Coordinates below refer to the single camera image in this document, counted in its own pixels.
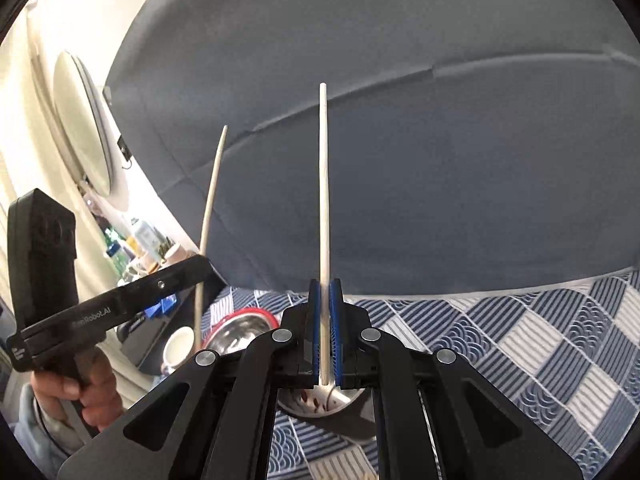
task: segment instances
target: gray backdrop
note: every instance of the gray backdrop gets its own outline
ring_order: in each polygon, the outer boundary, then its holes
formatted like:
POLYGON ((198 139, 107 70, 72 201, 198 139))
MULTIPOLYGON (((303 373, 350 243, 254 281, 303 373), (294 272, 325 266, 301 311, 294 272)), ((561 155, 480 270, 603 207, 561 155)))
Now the gray backdrop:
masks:
POLYGON ((231 284, 535 286, 636 262, 640 45, 611 0, 147 0, 108 77, 122 135, 231 284))

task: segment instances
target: red-rimmed bowl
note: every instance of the red-rimmed bowl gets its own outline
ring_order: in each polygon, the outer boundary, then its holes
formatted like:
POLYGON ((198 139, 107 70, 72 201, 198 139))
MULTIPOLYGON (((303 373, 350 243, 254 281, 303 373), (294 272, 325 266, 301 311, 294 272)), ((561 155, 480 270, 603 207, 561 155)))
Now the red-rimmed bowl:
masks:
POLYGON ((260 334, 279 327, 278 320, 262 308, 247 307, 223 317, 209 332, 203 348, 220 355, 231 354, 249 346, 260 334))

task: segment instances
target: silver screw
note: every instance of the silver screw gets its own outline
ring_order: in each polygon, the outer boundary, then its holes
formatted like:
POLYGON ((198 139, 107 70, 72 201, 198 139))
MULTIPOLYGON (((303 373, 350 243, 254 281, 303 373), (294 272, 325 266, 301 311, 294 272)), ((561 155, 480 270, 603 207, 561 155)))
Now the silver screw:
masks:
POLYGON ((273 334, 271 334, 271 337, 273 337, 273 340, 277 341, 278 343, 286 343, 293 337, 293 334, 288 328, 279 328, 275 332, 273 332, 273 334))
POLYGON ((213 350, 203 350, 196 355, 196 363, 200 366, 209 366, 216 361, 216 353, 213 350))
POLYGON ((375 328, 366 328, 360 332, 360 337, 363 338, 364 341, 377 341, 380 339, 380 331, 375 328))
POLYGON ((444 365, 450 365, 456 360, 456 353, 448 348, 443 348, 436 353, 436 359, 444 365))

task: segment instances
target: triangular cutout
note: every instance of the triangular cutout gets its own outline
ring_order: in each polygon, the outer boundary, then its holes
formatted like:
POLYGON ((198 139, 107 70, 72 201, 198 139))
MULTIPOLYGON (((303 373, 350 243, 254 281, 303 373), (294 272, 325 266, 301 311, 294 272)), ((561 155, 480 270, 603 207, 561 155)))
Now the triangular cutout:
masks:
POLYGON ((466 402, 474 415, 484 445, 500 447, 520 436, 521 431, 491 400, 471 383, 464 386, 466 402))
POLYGON ((127 424, 124 436, 151 451, 160 451, 188 391, 187 383, 176 384, 127 424))

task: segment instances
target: diamond pattern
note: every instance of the diamond pattern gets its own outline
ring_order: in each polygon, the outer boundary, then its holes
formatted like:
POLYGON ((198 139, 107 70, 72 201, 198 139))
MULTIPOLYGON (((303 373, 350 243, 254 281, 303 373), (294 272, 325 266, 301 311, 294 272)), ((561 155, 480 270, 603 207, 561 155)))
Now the diamond pattern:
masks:
MULTIPOLYGON (((408 348, 446 347, 465 356, 574 457, 587 480, 638 415, 638 270, 504 297, 354 299, 408 348)), ((306 294, 227 287, 204 314, 203 328, 231 309, 261 306, 281 316, 305 301, 306 294)), ((354 446, 278 412, 268 478, 318 480, 330 468, 345 478, 377 471, 375 440, 354 446)))

